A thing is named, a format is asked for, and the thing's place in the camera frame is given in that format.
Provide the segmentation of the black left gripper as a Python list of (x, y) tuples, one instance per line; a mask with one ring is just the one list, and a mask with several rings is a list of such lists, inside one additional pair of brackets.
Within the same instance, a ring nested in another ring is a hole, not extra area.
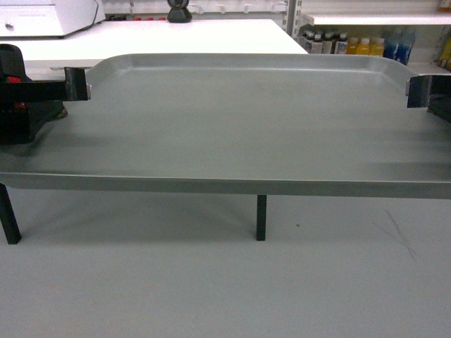
[[(60, 101), (91, 99), (92, 86), (87, 84), (85, 70), (72, 67), (65, 67), (63, 70), (63, 80), (30, 83), (28, 103), (1, 103), (2, 145), (29, 144), (35, 141), (44, 124), (67, 116), (67, 110)], [(25, 72), (21, 50), (12, 44), (2, 44), (1, 83), (31, 81)]]

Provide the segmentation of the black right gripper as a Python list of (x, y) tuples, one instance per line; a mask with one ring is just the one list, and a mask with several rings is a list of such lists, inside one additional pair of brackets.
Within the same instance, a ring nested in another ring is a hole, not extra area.
[(418, 75), (406, 83), (407, 108), (427, 108), (451, 123), (450, 75)]

